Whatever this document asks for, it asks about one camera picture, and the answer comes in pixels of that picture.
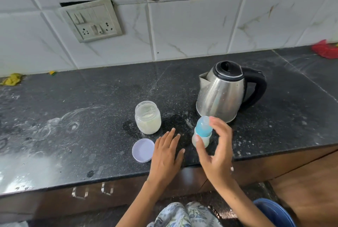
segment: glass jar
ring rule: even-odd
[[[152,101],[140,102],[135,108],[137,127],[144,134],[156,133],[161,127],[161,114]]]

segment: blue bucket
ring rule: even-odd
[[[257,199],[253,203],[276,227],[296,227],[288,212],[276,202],[270,199]]]

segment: kettle lid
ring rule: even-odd
[[[244,78],[242,68],[233,61],[221,61],[213,67],[213,73],[225,81],[239,81]]]

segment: cabinet handle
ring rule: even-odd
[[[85,195],[84,197],[77,196],[77,195],[76,195],[76,187],[73,188],[72,196],[73,196],[74,198],[77,198],[77,199],[85,199],[86,197],[88,197],[88,191],[87,191],[87,190],[86,190],[86,192],[85,192],[84,195]]]
[[[110,196],[110,195],[112,195],[113,191],[114,191],[114,188],[111,188],[111,189],[110,189],[110,193],[105,192],[105,191],[104,191],[104,182],[102,183],[102,187],[101,187],[101,192],[102,192],[102,193],[104,193],[105,195],[109,195],[109,196]]]

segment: kettle handle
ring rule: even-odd
[[[254,105],[265,93],[267,82],[266,77],[263,75],[262,71],[257,71],[251,68],[242,67],[242,71],[244,74],[244,79],[247,83],[256,83],[256,87],[254,92],[250,95],[250,97],[243,101],[240,109],[247,109]],[[247,85],[245,85],[244,96],[246,94]]]

